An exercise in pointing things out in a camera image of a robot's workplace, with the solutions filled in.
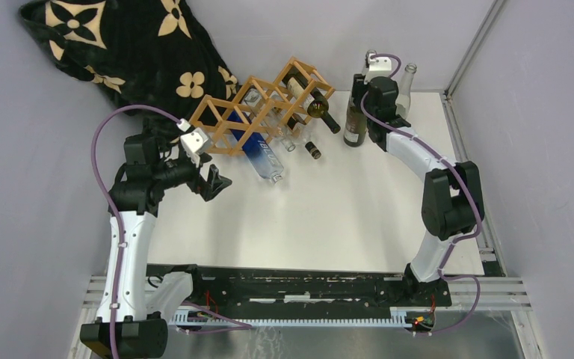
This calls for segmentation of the tall clear glass bottle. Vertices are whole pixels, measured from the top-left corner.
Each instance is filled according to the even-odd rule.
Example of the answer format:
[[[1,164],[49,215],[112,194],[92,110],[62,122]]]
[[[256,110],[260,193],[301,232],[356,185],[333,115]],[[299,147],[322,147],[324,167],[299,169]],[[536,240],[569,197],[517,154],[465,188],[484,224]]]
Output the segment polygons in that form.
[[[416,74],[417,66],[409,63],[404,68],[401,80],[398,82],[398,96],[395,101],[396,114],[406,120],[410,113],[411,106],[411,87]]]

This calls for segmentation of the dark green wine bottle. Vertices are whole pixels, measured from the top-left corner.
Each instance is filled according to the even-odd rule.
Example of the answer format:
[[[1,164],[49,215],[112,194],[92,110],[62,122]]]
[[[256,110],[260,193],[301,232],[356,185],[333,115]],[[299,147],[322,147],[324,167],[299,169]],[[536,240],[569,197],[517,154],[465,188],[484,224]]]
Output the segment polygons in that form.
[[[355,105],[354,94],[348,98],[343,140],[349,147],[361,146],[367,134],[367,120],[365,115]]]

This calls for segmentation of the clear bottle with black label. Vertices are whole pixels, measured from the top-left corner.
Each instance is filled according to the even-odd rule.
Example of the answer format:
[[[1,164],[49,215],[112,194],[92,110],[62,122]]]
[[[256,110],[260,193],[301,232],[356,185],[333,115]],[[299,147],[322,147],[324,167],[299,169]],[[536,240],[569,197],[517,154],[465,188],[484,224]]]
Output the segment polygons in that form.
[[[362,74],[365,76],[370,68],[370,65],[373,61],[373,57],[377,54],[377,51],[374,49],[369,49],[366,53],[365,53],[365,63],[364,63],[364,67],[362,70]]]

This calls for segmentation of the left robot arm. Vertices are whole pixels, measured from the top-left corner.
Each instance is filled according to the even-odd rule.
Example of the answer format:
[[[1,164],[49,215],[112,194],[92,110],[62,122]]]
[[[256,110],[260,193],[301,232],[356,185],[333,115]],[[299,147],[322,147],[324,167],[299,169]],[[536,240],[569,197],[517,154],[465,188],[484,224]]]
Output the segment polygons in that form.
[[[152,296],[146,295],[149,244],[158,207],[169,188],[187,185],[204,201],[231,185],[211,158],[210,138],[196,129],[179,139],[175,159],[165,159],[152,135],[133,135],[123,145],[125,162],[110,189],[103,191],[111,214],[111,250],[102,300],[79,339],[101,358],[159,358],[167,346],[168,322],[184,301],[197,304],[205,285],[192,274],[166,274]]]

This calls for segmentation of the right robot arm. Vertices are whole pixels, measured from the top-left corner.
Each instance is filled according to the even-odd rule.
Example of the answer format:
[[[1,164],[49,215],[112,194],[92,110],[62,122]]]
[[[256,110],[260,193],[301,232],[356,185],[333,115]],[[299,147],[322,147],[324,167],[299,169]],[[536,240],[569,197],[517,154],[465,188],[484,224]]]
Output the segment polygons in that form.
[[[351,101],[366,118],[368,136],[401,160],[423,184],[421,217],[425,236],[407,266],[401,293],[411,305],[431,297],[454,245],[478,235],[484,219],[480,171],[472,162],[455,164],[421,139],[396,104],[401,92],[388,76],[353,77]]]

